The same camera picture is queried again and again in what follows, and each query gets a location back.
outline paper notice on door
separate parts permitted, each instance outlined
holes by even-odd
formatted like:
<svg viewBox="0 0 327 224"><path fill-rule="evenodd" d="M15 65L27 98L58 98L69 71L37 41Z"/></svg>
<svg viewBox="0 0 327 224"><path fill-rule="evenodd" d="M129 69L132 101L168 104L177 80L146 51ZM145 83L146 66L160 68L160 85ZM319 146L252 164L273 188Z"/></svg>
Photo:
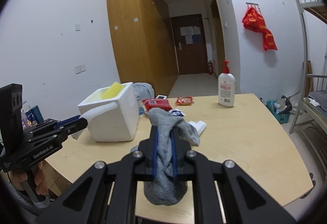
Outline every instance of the paper notice on door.
<svg viewBox="0 0 327 224"><path fill-rule="evenodd" d="M185 36L185 41L186 41L186 44L193 44L192 35Z"/></svg>
<svg viewBox="0 0 327 224"><path fill-rule="evenodd" d="M193 35L200 35L200 34L201 34L200 28L197 26L194 26L193 27Z"/></svg>
<svg viewBox="0 0 327 224"><path fill-rule="evenodd" d="M181 36L193 35L193 27L180 27L179 29Z"/></svg>
<svg viewBox="0 0 327 224"><path fill-rule="evenodd" d="M200 43L200 36L199 35L192 35L193 43Z"/></svg>

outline red pump cap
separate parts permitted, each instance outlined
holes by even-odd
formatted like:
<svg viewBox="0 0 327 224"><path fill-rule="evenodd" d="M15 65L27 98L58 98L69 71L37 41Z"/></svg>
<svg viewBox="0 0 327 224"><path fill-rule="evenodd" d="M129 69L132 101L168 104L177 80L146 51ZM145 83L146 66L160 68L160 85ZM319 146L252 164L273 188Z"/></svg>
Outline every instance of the red pump cap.
<svg viewBox="0 0 327 224"><path fill-rule="evenodd" d="M223 73L224 74L229 74L229 68L227 66L229 61L224 60L224 63L225 63L225 67L223 68Z"/></svg>

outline pump dispenser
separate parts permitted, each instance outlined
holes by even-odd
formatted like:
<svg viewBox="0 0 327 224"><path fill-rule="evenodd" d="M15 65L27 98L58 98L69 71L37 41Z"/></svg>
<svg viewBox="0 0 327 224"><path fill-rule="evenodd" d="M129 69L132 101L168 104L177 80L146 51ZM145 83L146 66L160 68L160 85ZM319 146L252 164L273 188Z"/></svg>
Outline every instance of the pump dispenser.
<svg viewBox="0 0 327 224"><path fill-rule="evenodd" d="M224 63L223 73L218 77L218 102L223 106L232 107L235 100L235 77L229 73L229 61L225 60Z"/></svg>

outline red snack package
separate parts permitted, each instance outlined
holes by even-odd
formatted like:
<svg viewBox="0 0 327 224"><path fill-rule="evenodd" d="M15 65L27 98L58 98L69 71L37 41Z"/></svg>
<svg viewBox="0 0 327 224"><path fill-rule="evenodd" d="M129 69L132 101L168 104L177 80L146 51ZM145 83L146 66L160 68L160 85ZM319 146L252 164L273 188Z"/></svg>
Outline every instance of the red snack package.
<svg viewBox="0 0 327 224"><path fill-rule="evenodd" d="M145 107L145 111L148 112L152 108L161 108L165 111L171 110L171 106L166 99L144 99L142 103Z"/></svg>
<svg viewBox="0 0 327 224"><path fill-rule="evenodd" d="M183 98L177 98L175 105L176 106L191 106L193 104L193 98L192 97L183 97Z"/></svg>

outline brown door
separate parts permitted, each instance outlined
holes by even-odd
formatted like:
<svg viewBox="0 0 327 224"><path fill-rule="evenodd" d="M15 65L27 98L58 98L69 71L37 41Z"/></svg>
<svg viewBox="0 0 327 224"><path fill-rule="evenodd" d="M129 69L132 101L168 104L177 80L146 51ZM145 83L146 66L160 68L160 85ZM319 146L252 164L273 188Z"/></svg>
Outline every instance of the brown door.
<svg viewBox="0 0 327 224"><path fill-rule="evenodd" d="M171 23L179 74L207 73L208 58L201 14L173 17Z"/></svg>
<svg viewBox="0 0 327 224"><path fill-rule="evenodd" d="M221 74L224 67L224 60L225 60L225 44L224 44L224 36L223 36L223 27L221 25L219 9L216 0L212 0L211 2L211 13L212 13L212 21L214 24L214 32L215 32L215 39L216 39L218 73Z"/></svg>

